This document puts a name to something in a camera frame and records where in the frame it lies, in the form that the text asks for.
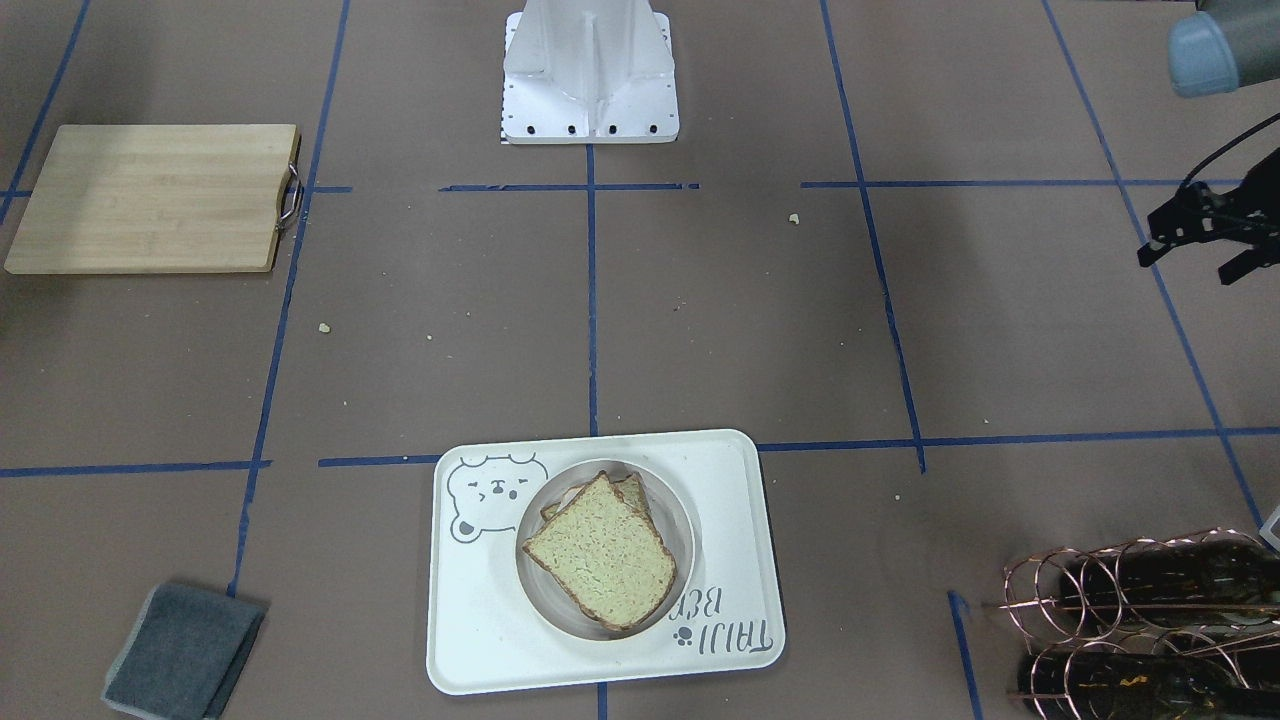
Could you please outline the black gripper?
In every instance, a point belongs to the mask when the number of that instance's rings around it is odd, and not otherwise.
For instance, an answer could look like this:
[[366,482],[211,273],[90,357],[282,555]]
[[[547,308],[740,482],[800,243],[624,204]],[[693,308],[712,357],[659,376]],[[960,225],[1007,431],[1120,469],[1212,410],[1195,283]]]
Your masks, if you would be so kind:
[[1277,150],[1225,193],[1212,191],[1203,181],[1185,182],[1147,217],[1149,238],[1137,250],[1137,261],[1151,268],[1183,245],[1230,240],[1251,246],[1219,268],[1220,284],[1234,284],[1252,272],[1279,264],[1277,202]]

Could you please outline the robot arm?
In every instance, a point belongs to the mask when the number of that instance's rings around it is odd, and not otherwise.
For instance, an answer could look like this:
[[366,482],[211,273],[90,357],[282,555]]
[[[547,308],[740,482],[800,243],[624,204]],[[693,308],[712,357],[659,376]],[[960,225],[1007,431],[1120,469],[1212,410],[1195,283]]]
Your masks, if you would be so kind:
[[[1198,1],[1167,36],[1167,72],[1184,99],[1231,94],[1279,77],[1276,1]],[[1135,256],[1151,268],[1174,249],[1229,241],[1243,250],[1217,269],[1222,286],[1279,261],[1279,151],[1257,161],[1226,192],[1216,192],[1201,173],[1263,129],[1272,114],[1198,161],[1170,200],[1147,217],[1147,240]]]

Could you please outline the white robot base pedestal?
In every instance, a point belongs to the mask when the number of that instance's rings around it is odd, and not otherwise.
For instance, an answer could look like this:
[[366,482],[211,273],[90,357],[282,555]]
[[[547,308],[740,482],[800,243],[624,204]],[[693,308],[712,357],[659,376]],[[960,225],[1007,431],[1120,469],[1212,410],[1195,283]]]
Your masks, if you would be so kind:
[[502,69],[506,143],[678,138],[671,23],[649,1],[527,1],[506,18]]

